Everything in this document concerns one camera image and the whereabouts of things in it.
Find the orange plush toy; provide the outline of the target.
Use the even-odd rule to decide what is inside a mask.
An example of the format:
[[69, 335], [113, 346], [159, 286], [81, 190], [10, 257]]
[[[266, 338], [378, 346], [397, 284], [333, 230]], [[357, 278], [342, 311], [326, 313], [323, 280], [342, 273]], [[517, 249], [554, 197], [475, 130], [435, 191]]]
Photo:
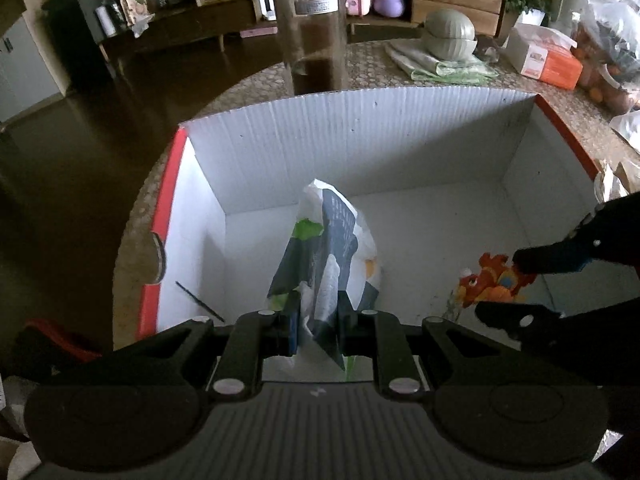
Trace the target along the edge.
[[477, 273], [466, 272], [459, 278], [452, 293], [458, 308], [466, 309], [485, 301], [514, 304], [522, 300], [521, 292], [537, 278], [536, 274], [523, 273], [507, 255], [485, 252], [478, 265]]

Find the red white cardboard box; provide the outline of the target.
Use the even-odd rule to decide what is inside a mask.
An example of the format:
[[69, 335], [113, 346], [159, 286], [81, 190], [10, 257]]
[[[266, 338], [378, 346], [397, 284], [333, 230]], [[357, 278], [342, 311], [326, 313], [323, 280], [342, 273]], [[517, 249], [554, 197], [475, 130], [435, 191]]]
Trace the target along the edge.
[[593, 210], [598, 167], [541, 96], [398, 87], [307, 94], [194, 119], [172, 141], [151, 230], [160, 274], [137, 334], [262, 307], [304, 187], [364, 214], [382, 266], [378, 306], [438, 313], [485, 252], [563, 238]]

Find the orange white tissue box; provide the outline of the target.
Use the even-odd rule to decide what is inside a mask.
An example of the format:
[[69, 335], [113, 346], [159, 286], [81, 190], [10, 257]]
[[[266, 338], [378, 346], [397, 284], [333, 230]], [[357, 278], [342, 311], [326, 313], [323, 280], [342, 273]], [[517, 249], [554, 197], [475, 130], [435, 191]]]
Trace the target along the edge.
[[510, 31], [504, 54], [521, 76], [574, 90], [582, 62], [572, 53], [577, 42], [556, 29], [518, 23]]

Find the large clear plastic bag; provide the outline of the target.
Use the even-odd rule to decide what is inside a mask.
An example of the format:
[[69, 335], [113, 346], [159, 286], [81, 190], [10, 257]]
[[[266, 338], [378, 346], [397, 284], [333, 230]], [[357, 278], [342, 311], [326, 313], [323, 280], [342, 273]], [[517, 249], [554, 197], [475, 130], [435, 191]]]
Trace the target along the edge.
[[614, 115], [639, 106], [639, 0], [579, 0], [572, 55], [578, 86]]

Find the green ceramic lidded bowl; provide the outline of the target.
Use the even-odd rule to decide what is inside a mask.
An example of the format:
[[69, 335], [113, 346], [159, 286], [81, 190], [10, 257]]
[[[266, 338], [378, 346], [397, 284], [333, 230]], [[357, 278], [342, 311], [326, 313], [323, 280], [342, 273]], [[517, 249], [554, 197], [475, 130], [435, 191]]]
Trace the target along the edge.
[[466, 61], [476, 46], [475, 27], [462, 12], [440, 9], [427, 14], [423, 22], [425, 49], [443, 61]]

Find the green folded cloth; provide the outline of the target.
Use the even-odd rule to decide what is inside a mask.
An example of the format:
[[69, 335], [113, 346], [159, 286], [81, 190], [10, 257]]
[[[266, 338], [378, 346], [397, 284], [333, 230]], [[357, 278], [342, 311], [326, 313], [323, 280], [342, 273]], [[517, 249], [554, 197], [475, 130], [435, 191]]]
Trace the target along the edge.
[[390, 40], [384, 50], [412, 81], [484, 86], [499, 77], [475, 55], [463, 61], [443, 61], [427, 52], [417, 39]]

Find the purple gourd vase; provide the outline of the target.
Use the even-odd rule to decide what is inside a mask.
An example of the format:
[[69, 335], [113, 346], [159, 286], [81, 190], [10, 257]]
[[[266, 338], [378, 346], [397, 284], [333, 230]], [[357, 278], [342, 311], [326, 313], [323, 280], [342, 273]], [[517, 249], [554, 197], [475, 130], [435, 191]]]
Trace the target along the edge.
[[374, 0], [373, 9], [384, 18], [399, 18], [404, 13], [404, 0]]

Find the white router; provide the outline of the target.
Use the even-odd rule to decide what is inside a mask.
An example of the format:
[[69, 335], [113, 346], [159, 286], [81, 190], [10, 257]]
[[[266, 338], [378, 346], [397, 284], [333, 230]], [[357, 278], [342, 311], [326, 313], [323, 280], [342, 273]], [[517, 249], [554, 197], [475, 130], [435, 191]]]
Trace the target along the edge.
[[256, 21], [275, 22], [277, 21], [274, 0], [252, 0]]

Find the clear glass jar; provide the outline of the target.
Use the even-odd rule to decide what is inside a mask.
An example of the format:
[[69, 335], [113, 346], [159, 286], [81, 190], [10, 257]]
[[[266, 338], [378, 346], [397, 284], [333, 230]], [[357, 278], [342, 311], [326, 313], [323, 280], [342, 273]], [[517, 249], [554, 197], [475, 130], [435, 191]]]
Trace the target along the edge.
[[348, 86], [346, 0], [274, 0], [286, 81], [296, 96]]

